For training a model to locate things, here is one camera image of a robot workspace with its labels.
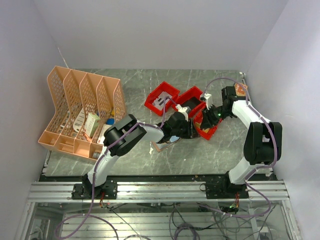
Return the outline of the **red bin pair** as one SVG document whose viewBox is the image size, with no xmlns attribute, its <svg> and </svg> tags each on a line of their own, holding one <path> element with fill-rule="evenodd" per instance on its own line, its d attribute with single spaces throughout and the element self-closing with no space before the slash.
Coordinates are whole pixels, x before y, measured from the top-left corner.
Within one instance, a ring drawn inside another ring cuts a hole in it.
<svg viewBox="0 0 320 240">
<path fill-rule="evenodd" d="M 203 113 L 200 110 L 194 117 L 193 119 L 193 123 L 195 125 L 195 129 L 197 130 L 198 134 L 206 139 L 207 141 L 209 141 L 211 139 L 211 137 L 215 134 L 215 132 L 218 129 L 219 124 L 222 122 L 222 120 L 220 119 L 218 124 L 216 126 L 213 126 L 211 128 L 205 128 L 205 129 L 201 129 L 201 123 L 203 120 Z"/>
<path fill-rule="evenodd" d="M 191 87 L 186 92 L 182 93 L 177 97 L 175 103 L 179 104 L 181 107 L 189 107 L 190 112 L 188 117 L 194 117 L 197 112 L 206 106 L 206 103 L 200 100 L 203 92 L 196 86 Z"/>
</svg>

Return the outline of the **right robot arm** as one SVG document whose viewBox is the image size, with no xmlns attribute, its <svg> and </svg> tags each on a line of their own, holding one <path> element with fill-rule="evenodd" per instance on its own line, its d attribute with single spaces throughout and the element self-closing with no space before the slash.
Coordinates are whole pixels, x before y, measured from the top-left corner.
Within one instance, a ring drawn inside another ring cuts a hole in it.
<svg viewBox="0 0 320 240">
<path fill-rule="evenodd" d="M 281 158 L 283 127 L 279 122 L 263 117 L 248 97 L 238 95 L 233 86 L 223 88 L 221 97 L 222 105 L 214 106 L 211 94 L 201 95 L 206 107 L 202 110 L 200 128 L 216 127 L 228 117 L 239 118 L 247 128 L 247 135 L 240 162 L 221 180 L 206 183 L 205 192 L 208 198 L 246 198 L 247 180 L 261 169 L 272 168 Z"/>
</svg>

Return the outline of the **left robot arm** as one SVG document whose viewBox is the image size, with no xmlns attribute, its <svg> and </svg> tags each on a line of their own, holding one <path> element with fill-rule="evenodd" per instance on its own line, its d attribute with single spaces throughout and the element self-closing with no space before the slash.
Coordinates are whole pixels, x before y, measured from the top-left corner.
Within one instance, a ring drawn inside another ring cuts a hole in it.
<svg viewBox="0 0 320 240">
<path fill-rule="evenodd" d="M 191 119 L 181 112 L 174 112 L 168 120 L 157 124 L 145 123 L 128 114 L 104 132 L 102 152 L 94 167 L 82 178 L 85 194 L 96 199 L 102 193 L 102 185 L 116 161 L 128 154 L 136 144 L 143 140 L 157 144 L 177 139 L 195 139 L 199 137 Z"/>
</svg>

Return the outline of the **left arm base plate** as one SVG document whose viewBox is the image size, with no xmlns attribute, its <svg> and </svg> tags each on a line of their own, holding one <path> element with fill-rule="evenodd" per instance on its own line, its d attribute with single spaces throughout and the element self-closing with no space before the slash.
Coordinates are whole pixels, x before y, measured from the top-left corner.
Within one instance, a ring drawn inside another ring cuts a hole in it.
<svg viewBox="0 0 320 240">
<path fill-rule="evenodd" d="M 115 200 L 117 198 L 118 184 L 113 180 L 107 180 L 104 184 L 94 188 L 94 199 Z M 71 192 L 72 200 L 91 200 L 92 187 L 83 183 L 77 183 L 73 186 Z"/>
</svg>

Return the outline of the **red bin front pair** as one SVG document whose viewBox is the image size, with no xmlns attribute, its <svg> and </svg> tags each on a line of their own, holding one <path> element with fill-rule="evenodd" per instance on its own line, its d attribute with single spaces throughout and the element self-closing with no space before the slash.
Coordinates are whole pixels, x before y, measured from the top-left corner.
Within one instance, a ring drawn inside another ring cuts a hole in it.
<svg viewBox="0 0 320 240">
<path fill-rule="evenodd" d="M 189 107 L 190 112 L 188 117 L 194 117 L 197 112 L 206 106 L 206 103 L 200 100 L 203 92 L 196 86 L 191 87 L 186 92 L 182 93 L 177 97 L 175 103 L 179 104 L 181 107 Z"/>
</svg>

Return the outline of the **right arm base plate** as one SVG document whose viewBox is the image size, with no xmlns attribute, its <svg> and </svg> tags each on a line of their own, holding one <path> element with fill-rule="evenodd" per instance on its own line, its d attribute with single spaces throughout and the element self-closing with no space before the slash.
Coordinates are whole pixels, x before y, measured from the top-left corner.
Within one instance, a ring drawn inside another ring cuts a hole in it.
<svg viewBox="0 0 320 240">
<path fill-rule="evenodd" d="M 205 182 L 199 186 L 201 192 L 204 192 L 207 199 L 247 199 L 249 197 L 248 189 L 245 184 L 232 184 L 222 182 Z"/>
</svg>

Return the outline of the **red bin with cards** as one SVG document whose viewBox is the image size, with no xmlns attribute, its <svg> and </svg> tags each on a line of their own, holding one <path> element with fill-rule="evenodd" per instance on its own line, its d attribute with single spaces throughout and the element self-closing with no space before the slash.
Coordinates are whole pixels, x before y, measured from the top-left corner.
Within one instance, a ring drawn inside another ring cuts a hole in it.
<svg viewBox="0 0 320 240">
<path fill-rule="evenodd" d="M 147 96 L 144 106 L 161 117 L 173 104 L 172 100 L 178 98 L 179 93 L 180 90 L 164 81 Z"/>
</svg>

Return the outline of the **brown leather card holder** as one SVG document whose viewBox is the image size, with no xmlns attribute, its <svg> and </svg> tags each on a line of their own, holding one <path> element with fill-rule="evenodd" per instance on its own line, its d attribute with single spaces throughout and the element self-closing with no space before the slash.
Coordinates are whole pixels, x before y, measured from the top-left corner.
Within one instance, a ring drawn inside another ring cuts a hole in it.
<svg viewBox="0 0 320 240">
<path fill-rule="evenodd" d="M 163 143 L 156 143 L 152 142 L 153 146 L 155 147 L 157 152 L 161 152 L 166 148 L 169 148 L 172 146 L 174 143 L 180 140 L 180 137 L 177 136 L 172 136 L 168 141 L 163 142 Z"/>
</svg>

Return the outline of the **white credit card stack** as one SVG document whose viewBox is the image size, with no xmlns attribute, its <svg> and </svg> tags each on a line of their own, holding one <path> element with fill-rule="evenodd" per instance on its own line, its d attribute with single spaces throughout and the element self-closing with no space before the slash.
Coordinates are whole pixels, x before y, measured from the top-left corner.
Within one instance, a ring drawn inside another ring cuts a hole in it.
<svg viewBox="0 0 320 240">
<path fill-rule="evenodd" d="M 162 110 L 163 107 L 166 105 L 167 102 L 170 101 L 172 96 L 166 92 L 163 91 L 153 102 L 152 106 L 156 107 L 158 110 Z"/>
</svg>

